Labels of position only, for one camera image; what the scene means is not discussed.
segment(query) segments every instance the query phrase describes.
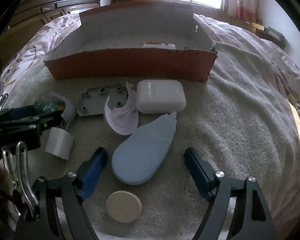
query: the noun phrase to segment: beige coaster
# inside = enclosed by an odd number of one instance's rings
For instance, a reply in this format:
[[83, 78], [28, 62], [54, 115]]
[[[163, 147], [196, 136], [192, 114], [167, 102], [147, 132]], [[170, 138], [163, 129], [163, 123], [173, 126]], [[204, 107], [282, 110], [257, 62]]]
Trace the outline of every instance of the beige coaster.
[[136, 195], [127, 191], [116, 191], [109, 196], [106, 208], [114, 220], [130, 223], [140, 217], [142, 204]]

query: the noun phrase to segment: cardboard box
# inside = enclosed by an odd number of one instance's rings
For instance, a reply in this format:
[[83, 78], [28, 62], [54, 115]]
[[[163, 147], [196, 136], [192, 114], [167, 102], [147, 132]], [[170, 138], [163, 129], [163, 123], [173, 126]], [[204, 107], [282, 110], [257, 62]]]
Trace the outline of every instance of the cardboard box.
[[[57, 80], [138, 76], [205, 82], [217, 57], [191, 5], [131, 1], [85, 11], [80, 18], [82, 25], [45, 60]], [[145, 42], [176, 49], [143, 48]]]

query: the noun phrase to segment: plastic part with holes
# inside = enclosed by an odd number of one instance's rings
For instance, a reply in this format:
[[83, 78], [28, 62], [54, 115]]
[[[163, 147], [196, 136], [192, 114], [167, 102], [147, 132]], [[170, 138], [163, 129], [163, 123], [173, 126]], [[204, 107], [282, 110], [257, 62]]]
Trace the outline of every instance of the plastic part with holes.
[[110, 97], [108, 106], [112, 110], [124, 106], [127, 103], [127, 96], [127, 89], [122, 84], [88, 88], [81, 94], [77, 113], [80, 116], [103, 114], [108, 97]]

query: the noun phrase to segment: light blue bottle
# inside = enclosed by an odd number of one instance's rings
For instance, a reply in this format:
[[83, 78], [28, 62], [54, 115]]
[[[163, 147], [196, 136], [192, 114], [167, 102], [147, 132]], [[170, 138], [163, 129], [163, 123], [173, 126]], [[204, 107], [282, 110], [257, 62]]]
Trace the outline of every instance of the light blue bottle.
[[112, 169], [115, 176], [130, 185], [151, 179], [159, 168], [176, 132], [176, 115], [164, 114], [153, 122], [140, 126], [115, 150]]

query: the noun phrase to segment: drawer handle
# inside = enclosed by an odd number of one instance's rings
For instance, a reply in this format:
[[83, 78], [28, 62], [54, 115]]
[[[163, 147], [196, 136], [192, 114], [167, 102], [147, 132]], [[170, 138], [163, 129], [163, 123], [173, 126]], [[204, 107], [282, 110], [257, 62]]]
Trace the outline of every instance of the drawer handle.
[[54, 9], [54, 4], [49, 4], [49, 5], [45, 5], [42, 6], [42, 12], [46, 12], [46, 11], [50, 11]]

